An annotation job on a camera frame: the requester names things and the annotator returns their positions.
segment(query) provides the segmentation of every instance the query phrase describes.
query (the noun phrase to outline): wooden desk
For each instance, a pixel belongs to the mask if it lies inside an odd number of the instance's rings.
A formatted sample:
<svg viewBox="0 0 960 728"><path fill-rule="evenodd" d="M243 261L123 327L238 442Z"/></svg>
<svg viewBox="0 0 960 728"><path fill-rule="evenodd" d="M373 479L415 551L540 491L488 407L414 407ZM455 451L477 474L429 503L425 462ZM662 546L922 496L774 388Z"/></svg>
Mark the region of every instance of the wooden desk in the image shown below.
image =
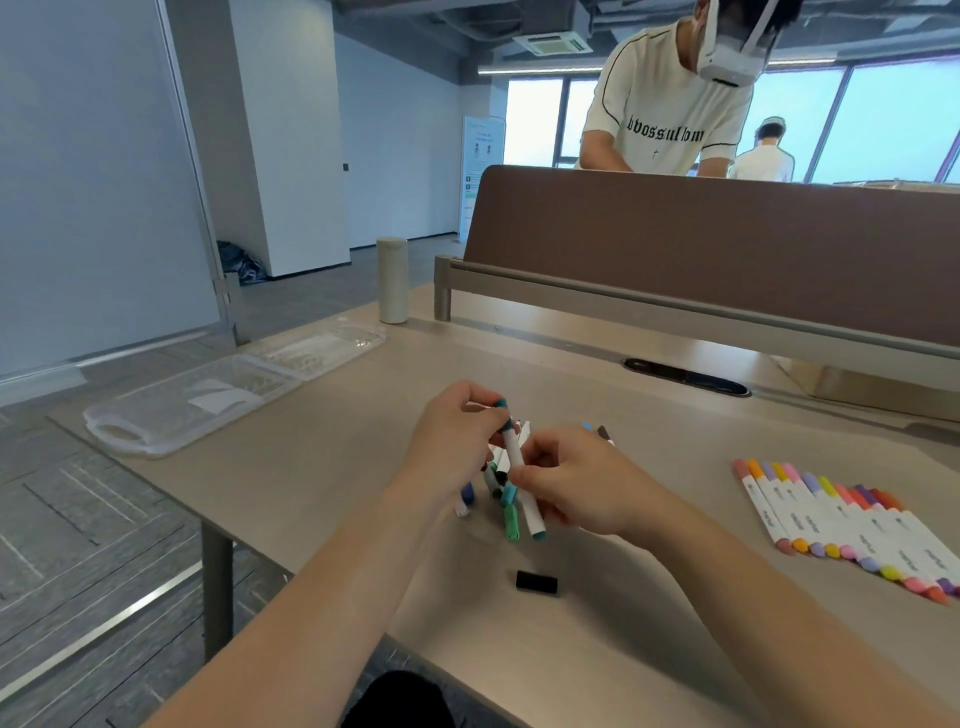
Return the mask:
<svg viewBox="0 0 960 728"><path fill-rule="evenodd" d="M457 294L460 318L441 324L430 289L413 292L410 322L389 328L374 352L173 455L118 462L201 516L211 564L224 555L215 526L296 571L350 507L381 490L426 400L471 377L535 426L606 425L652 475L960 708L960 605L938 606L850 564L783 556L730 470L735 457L779 459L889 488L960 551L960 449L945 442L960 443L955 431L809 400L766 357L719 345L470 294ZM348 316L373 322L376 306ZM618 352L738 378L756 395L633 374ZM90 441L79 408L54 419ZM746 686L648 553L559 528L544 542L510 544L499 508L484 497L478 506L464 520L451 513L432 541L389 630L406 648L532 726L757 722ZM558 576L561 598L517 592L516 569ZM225 583L215 569L208 578Z"/></svg>

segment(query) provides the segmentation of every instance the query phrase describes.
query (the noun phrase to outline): clear plastic tray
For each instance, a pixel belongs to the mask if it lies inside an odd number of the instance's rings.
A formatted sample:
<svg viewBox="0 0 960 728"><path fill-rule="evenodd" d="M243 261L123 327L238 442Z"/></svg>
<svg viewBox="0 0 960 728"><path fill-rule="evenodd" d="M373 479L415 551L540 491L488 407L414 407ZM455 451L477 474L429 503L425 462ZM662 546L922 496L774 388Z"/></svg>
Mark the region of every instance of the clear plastic tray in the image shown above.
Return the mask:
<svg viewBox="0 0 960 728"><path fill-rule="evenodd" d="M94 404L84 419L115 450L164 455L299 386L292 372L235 354Z"/></svg>
<svg viewBox="0 0 960 728"><path fill-rule="evenodd" d="M305 336L301 333L295 338L291 332L286 337L273 338L269 347L254 344L247 351L282 372L289 372L301 381L310 381L376 349L386 339L383 331L353 324L342 317Z"/></svg>

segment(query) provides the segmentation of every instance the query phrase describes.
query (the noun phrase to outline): teal marker cap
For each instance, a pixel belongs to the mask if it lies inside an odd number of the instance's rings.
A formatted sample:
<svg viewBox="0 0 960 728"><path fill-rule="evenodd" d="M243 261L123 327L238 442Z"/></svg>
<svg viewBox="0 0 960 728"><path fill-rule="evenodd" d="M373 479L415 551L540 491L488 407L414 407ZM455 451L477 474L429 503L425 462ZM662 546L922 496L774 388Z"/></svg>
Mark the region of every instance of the teal marker cap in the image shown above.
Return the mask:
<svg viewBox="0 0 960 728"><path fill-rule="evenodd" d="M506 508L508 505L514 504L514 498L516 498L516 485L508 482L503 486L503 495L500 496L500 505Z"/></svg>
<svg viewBox="0 0 960 728"><path fill-rule="evenodd" d="M512 503L503 509L503 524L507 532L507 541L519 541L520 523L516 519L516 506Z"/></svg>

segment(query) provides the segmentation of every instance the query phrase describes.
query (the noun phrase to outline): black pants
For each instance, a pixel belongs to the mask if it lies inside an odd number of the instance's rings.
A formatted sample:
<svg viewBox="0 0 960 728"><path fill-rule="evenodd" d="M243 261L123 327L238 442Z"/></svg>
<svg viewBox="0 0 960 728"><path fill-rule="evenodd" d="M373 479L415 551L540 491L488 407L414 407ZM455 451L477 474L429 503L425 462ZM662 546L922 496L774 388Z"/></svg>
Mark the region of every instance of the black pants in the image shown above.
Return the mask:
<svg viewBox="0 0 960 728"><path fill-rule="evenodd" d="M414 672L385 672L370 683L341 728L456 728L440 688Z"/></svg>

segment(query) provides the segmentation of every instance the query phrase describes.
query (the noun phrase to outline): floor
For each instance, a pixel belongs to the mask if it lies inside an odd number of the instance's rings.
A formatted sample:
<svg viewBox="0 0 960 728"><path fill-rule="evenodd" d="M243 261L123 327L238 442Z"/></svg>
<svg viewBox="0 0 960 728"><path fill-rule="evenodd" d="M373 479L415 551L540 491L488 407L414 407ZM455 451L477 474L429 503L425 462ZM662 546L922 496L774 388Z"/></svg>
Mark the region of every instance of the floor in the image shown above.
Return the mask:
<svg viewBox="0 0 960 728"><path fill-rule="evenodd" d="M452 236L410 244L412 285L433 278ZM352 264L243 289L254 338L376 298L376 252ZM134 388L233 348L209 336L84 369L87 385L0 409L0 691L80 636L200 561L199 525L177 505L45 419L65 402ZM10 728L140 725L203 664L200 574L0 703ZM283 574L238 546L234 614L242 629L284 586ZM385 641L351 701L386 669L429 674ZM441 682L458 725L507 721Z"/></svg>

